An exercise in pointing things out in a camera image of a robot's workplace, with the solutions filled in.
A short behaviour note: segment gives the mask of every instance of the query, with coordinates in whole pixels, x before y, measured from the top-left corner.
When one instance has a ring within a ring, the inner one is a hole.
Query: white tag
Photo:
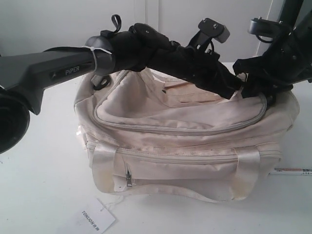
[[[96,199],[58,228],[57,234],[102,234],[115,217]]]

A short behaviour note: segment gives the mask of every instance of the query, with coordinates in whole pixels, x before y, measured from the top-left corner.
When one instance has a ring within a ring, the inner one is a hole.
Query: bag strap
[[[260,153],[258,149],[254,146],[236,148],[238,163],[230,186],[232,196],[228,200],[211,199],[193,190],[170,185],[143,185],[123,192],[116,192],[114,190],[115,183],[113,176],[116,150],[117,146],[99,143],[94,150],[92,163],[93,179],[97,188],[101,192],[114,195],[171,194],[187,196],[212,203],[243,200],[253,190],[260,172]]]

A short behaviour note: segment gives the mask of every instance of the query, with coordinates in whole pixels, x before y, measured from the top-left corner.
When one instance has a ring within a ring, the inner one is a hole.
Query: white wall
[[[210,17],[225,24],[231,36],[215,43],[221,61],[253,56],[259,46],[247,29],[250,19],[266,18],[283,0],[1,0],[0,54],[39,52],[54,46],[81,46],[100,30],[113,29],[120,14],[123,30],[147,22],[170,39],[186,45],[198,23]]]

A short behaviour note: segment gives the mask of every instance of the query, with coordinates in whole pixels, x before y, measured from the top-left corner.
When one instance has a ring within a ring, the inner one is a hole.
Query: bag
[[[172,194],[242,200],[280,161],[299,105],[291,92],[230,100],[145,69],[80,85],[75,111],[94,182],[115,195]]]

